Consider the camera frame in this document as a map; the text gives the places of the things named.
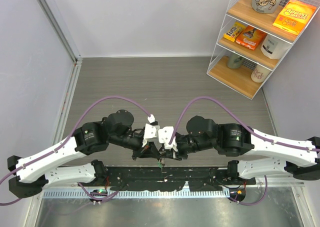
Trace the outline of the silver keys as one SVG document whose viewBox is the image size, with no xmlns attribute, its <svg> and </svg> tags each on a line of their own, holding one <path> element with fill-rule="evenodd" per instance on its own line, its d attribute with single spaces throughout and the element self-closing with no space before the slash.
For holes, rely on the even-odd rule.
<svg viewBox="0 0 320 227">
<path fill-rule="evenodd" d="M 161 172 L 163 172 L 164 168 L 166 167 L 166 159 L 165 158 L 159 158 L 157 160 L 157 165 L 160 168 Z"/>
</svg>

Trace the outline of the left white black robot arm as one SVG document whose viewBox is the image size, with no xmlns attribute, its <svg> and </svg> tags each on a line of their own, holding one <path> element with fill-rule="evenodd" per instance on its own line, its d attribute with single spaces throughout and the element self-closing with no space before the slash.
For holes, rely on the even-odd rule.
<svg viewBox="0 0 320 227">
<path fill-rule="evenodd" d="M 147 152 L 155 147 L 160 126 L 153 115 L 137 132 L 132 128 L 134 116 L 121 109 L 101 121 L 88 122 L 74 130 L 61 142 L 29 157 L 13 155 L 7 159 L 7 167 L 14 175 L 8 181 L 9 191 L 19 199 L 29 198 L 50 185 L 81 183 L 101 186 L 106 183 L 108 171 L 102 161 L 74 167 L 63 165 L 105 151 L 109 144 Z"/>
</svg>

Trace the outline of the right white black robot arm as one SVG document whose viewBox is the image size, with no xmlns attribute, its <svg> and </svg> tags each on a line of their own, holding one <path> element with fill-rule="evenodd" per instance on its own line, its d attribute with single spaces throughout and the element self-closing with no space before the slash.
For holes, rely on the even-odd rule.
<svg viewBox="0 0 320 227">
<path fill-rule="evenodd" d="M 232 160 L 226 178 L 232 184 L 259 176 L 292 175 L 302 181 L 320 178 L 320 139 L 293 140 L 277 137 L 236 123 L 217 124 L 212 119 L 194 116 L 186 125 L 186 135 L 166 126 L 157 131 L 158 141 L 171 150 L 172 158 L 215 149 L 227 157 L 262 156 L 260 160 Z"/>
</svg>

